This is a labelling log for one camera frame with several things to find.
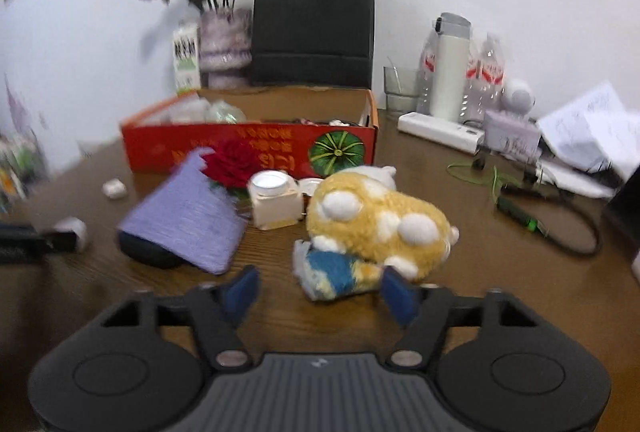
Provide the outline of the black oval case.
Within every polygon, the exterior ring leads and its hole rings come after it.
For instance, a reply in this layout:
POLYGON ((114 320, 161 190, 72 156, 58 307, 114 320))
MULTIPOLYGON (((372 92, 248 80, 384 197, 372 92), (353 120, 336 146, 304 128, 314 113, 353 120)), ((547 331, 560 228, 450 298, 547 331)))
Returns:
POLYGON ((130 233, 118 232, 117 243, 119 250, 130 260, 159 270, 174 270, 186 264, 180 256, 176 256, 159 244, 130 233))

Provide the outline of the purple fabric pouch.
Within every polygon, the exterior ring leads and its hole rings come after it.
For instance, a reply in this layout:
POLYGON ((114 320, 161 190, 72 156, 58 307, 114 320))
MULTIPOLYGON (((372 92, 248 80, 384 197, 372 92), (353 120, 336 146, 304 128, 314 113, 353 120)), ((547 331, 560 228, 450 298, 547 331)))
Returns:
POLYGON ((230 267, 246 229, 233 197, 202 173, 200 147, 151 195, 131 210, 118 232, 155 242, 187 263, 213 275, 230 267))

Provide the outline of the blue yellow snack packet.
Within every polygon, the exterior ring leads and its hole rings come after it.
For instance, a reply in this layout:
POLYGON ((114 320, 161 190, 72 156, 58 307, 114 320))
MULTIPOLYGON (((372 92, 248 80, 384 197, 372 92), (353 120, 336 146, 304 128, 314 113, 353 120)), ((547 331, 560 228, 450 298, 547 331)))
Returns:
POLYGON ((306 297, 331 302, 380 288, 382 267, 356 256, 320 251, 310 241, 294 242, 293 273, 306 297))

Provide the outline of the yellow plush toy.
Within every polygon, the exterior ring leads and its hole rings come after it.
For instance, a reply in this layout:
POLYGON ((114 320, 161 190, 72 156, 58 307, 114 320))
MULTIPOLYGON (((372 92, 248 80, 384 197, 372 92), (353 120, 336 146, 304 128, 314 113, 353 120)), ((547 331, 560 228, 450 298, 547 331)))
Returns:
POLYGON ((459 230, 444 212, 397 189, 392 166, 354 166, 320 182, 306 214, 312 246, 393 267, 420 282, 448 259, 459 230))

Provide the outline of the cream jar white lid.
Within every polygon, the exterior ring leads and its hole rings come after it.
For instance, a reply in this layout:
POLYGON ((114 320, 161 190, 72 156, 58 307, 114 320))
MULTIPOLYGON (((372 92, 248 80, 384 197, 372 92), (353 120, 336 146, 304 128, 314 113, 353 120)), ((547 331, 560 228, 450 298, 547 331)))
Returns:
POLYGON ((258 230, 276 230, 297 224, 303 218, 303 195, 287 173, 263 170, 247 183, 254 226, 258 230))

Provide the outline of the red artificial rose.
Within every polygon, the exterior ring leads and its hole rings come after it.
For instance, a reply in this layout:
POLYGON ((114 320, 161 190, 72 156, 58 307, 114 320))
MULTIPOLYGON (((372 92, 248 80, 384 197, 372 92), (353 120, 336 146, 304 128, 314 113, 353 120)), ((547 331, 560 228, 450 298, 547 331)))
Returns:
POLYGON ((202 173, 229 190, 246 189, 250 178, 262 170, 258 155, 244 140, 220 140, 202 159, 202 173))

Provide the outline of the white tissue pack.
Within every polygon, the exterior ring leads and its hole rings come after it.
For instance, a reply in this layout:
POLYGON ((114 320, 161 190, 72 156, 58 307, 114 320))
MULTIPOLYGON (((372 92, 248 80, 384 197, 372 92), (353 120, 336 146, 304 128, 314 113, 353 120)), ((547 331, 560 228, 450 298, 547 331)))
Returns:
POLYGON ((206 98, 193 95, 179 100, 155 114, 145 118, 142 126, 167 126, 168 124, 205 123, 210 103, 206 98))

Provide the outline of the white paper ball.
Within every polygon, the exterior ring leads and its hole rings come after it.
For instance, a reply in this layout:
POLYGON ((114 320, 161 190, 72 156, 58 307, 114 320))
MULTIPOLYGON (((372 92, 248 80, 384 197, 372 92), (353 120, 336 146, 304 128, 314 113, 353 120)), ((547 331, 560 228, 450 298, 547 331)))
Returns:
POLYGON ((79 218, 70 216, 69 218, 63 218, 58 221, 53 228, 57 232, 73 233, 76 237, 76 244, 74 251, 83 252, 89 244, 88 227, 85 222, 82 222, 79 218))

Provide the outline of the iridescent plastic bag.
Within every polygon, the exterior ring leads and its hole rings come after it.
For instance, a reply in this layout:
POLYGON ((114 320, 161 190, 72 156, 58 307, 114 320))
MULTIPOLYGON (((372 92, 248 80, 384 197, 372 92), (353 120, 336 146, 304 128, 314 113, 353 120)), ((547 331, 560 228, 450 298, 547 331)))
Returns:
POLYGON ((206 121, 210 123, 238 124, 247 122, 246 115, 239 108, 224 100, 216 100, 210 104, 206 112, 206 121))

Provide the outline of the white power strip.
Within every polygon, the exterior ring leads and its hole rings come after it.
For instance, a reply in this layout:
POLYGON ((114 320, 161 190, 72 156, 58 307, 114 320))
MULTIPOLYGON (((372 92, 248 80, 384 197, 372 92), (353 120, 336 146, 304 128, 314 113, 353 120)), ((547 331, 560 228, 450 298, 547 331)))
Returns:
POLYGON ((420 114, 420 112, 409 112, 400 116, 397 120, 397 129, 469 155, 475 155, 480 150, 485 136, 482 130, 420 114))

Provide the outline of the white tin box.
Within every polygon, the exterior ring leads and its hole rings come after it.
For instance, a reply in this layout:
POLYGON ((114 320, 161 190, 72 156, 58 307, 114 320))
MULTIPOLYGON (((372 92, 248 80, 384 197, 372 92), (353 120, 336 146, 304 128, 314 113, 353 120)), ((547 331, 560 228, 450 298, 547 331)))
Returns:
POLYGON ((483 128, 484 145, 493 152, 524 162, 534 162, 541 156, 540 129, 518 114, 488 110, 483 128))

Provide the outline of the plastic water bottle right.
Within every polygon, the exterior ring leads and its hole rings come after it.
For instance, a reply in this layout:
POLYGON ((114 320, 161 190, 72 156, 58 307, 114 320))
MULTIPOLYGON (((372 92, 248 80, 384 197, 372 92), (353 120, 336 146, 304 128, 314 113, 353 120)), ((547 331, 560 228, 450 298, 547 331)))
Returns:
POLYGON ((505 69, 500 36, 488 33, 480 50, 470 56, 459 114, 462 124, 481 126, 487 111, 500 109, 505 69))

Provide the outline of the white paper stack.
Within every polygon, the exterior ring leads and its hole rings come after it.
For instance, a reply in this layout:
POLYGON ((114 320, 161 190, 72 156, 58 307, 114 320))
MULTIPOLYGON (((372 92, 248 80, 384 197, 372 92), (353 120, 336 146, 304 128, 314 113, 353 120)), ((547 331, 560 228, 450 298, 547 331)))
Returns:
POLYGON ((628 181, 639 167, 639 113, 605 81, 537 121, 553 155, 582 173, 614 171, 628 181))

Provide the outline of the white thermos bottle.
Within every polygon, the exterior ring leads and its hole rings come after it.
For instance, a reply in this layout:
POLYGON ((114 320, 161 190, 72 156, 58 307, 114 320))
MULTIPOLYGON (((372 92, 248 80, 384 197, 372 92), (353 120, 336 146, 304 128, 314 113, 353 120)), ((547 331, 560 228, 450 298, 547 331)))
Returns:
POLYGON ((466 83, 472 25, 464 17, 443 12, 436 20, 437 51, 431 114, 456 122, 466 83))

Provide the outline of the black paper bag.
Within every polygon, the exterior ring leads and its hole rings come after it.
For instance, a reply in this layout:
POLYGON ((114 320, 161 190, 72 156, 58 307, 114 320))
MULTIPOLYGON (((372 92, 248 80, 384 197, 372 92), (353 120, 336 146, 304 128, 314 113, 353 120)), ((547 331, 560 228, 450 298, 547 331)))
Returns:
POLYGON ((254 0, 254 85, 372 88, 375 0, 254 0))

